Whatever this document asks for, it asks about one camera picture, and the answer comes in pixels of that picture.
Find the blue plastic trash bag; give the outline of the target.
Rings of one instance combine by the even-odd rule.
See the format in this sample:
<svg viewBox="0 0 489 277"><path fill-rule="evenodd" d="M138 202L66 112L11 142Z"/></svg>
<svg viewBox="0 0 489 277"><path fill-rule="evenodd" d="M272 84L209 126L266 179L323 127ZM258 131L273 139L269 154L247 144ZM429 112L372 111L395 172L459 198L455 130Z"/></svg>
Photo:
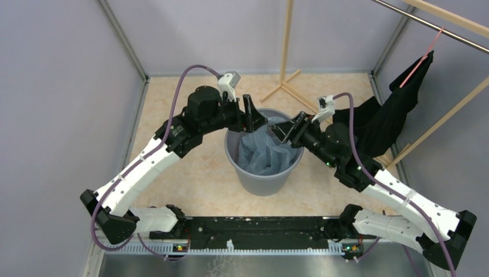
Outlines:
<svg viewBox="0 0 489 277"><path fill-rule="evenodd" d="M270 176L288 170L298 159L299 149L283 144L268 128L283 123L282 117L268 118L268 124L253 133L242 133L232 155L237 166L249 174Z"/></svg>

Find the grey round trash bin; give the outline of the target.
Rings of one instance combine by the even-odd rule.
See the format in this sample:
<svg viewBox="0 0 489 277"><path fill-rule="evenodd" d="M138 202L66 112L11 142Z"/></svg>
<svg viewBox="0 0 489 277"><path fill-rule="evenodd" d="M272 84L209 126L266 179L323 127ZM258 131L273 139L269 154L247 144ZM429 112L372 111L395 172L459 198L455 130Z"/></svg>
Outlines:
<svg viewBox="0 0 489 277"><path fill-rule="evenodd" d="M271 108L260 108L258 110L262 115L266 116L267 119L272 116L278 116L285 118L287 121L291 119L291 117L285 114L282 111L274 110ZM239 181L244 189L246 189L249 193L254 194L256 196L271 196L277 193L282 187L285 185L289 175L292 170L299 164L304 149L298 148L300 154L298 156L297 161L286 171L270 176L259 176L254 174L249 174L244 170L240 169L237 164L233 161L232 155L235 153L234 147L237 145L238 138L242 135L242 133L227 131L224 139L224 150L226 156L230 163L234 166Z"/></svg>

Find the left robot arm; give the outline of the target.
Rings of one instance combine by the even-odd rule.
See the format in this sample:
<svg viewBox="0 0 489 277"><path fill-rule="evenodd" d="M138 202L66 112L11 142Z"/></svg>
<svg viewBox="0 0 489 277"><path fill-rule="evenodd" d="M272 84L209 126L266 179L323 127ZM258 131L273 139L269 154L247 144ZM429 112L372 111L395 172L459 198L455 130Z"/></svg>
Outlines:
<svg viewBox="0 0 489 277"><path fill-rule="evenodd" d="M93 225L111 245L122 244L137 233L156 231L174 239L183 235L184 214L176 206L131 205L164 170L202 144L204 135L221 129L252 133L267 124L267 118L256 109L250 95L243 95L243 111L239 100L228 97L228 92L220 93L214 87L196 88L182 112L165 121L121 173L98 190L87 189L81 194Z"/></svg>

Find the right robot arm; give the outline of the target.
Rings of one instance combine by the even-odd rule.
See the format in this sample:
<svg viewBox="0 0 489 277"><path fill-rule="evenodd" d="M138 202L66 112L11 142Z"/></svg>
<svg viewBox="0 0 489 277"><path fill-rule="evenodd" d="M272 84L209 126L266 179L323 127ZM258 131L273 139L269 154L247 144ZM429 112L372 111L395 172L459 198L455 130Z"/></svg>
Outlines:
<svg viewBox="0 0 489 277"><path fill-rule="evenodd" d="M477 217L468 210L447 209L411 189L373 158L352 149L349 128L333 123L321 130L313 116L300 112L268 129L283 143L305 148L348 188L373 197L394 209L400 218L369 211L355 205L344 210L338 222L340 234L357 233L386 238L421 253L430 263L455 271Z"/></svg>

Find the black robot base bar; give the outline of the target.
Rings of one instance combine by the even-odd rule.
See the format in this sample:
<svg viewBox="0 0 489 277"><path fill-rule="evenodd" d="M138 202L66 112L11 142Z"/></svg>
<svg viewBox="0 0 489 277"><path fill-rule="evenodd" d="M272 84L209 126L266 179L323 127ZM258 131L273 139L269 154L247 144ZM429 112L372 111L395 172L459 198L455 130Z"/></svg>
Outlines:
<svg viewBox="0 0 489 277"><path fill-rule="evenodd" d="M152 231L151 240L179 239L192 250L224 249L231 241L238 250L326 249L359 233L338 218L323 216L210 217L195 216L168 233Z"/></svg>

